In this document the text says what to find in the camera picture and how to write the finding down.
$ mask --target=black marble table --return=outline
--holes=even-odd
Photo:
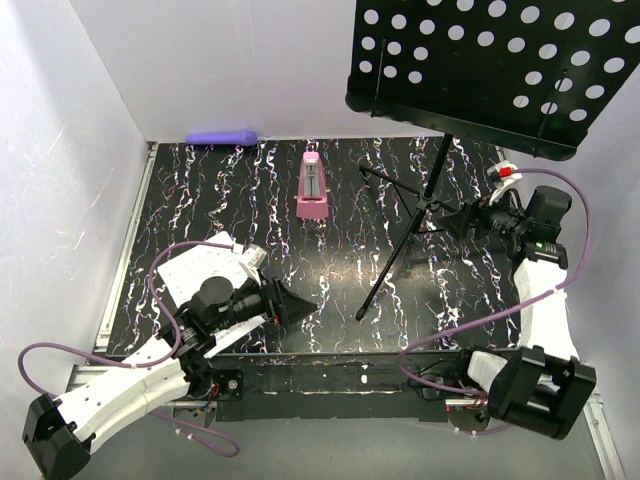
[[[161,144],[145,199],[107,354],[124,356],[160,325],[144,285],[154,257],[169,245],[227,230],[265,248],[264,271],[277,274],[319,310],[286,331],[266,326],[235,352],[398,351],[435,331],[517,302],[511,267],[497,240],[459,243],[446,234],[415,237],[392,269],[365,319],[355,313],[409,219],[396,192],[371,179],[364,161],[424,186],[440,139],[432,137],[266,141],[253,148]],[[326,221],[295,215],[302,153],[316,150],[330,188]],[[486,169],[495,147],[455,139],[436,195],[459,207],[490,192]],[[415,200],[407,197],[410,208]],[[163,300],[173,306],[168,293]],[[444,338],[431,349],[476,344],[512,347],[519,318]]]

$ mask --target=white wall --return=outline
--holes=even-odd
[[[71,0],[148,140],[418,135],[347,108],[355,0]]]
[[[16,358],[35,341],[91,348],[146,144],[68,2],[0,2],[0,44],[0,478],[35,480],[21,435],[37,395]],[[61,392],[76,360],[27,367]]]
[[[636,69],[567,162],[507,152],[519,166],[569,175],[588,195],[595,228],[593,257],[585,276],[569,287],[569,322],[578,353],[596,367],[607,422],[629,479],[640,478],[635,405],[640,398],[639,92]],[[529,192],[537,184],[560,185],[545,177],[523,182]],[[570,249],[575,267],[584,243],[584,213],[575,195],[574,206],[563,222],[560,241]]]

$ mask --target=purple tube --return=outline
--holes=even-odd
[[[258,135],[253,130],[227,133],[196,133],[187,135],[189,145],[242,145],[248,147],[258,142]]]

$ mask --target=sheet of paper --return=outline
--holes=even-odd
[[[206,241],[222,245],[234,244],[227,232],[220,232]],[[191,300],[193,294],[200,290],[200,286],[207,278],[215,275],[228,278],[233,288],[241,287],[248,276],[239,262],[240,259],[257,268],[259,264],[256,263],[261,263],[264,256],[257,255],[251,250],[243,256],[241,253],[234,253],[225,248],[198,245],[160,265],[158,273],[167,286],[173,302],[180,306]],[[253,317],[216,333],[217,345],[207,352],[206,358],[211,358],[231,346],[264,322],[265,319],[262,316]]]

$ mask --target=perforated metal panel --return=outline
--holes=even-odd
[[[638,0],[358,0],[346,101],[567,160],[638,63]]]

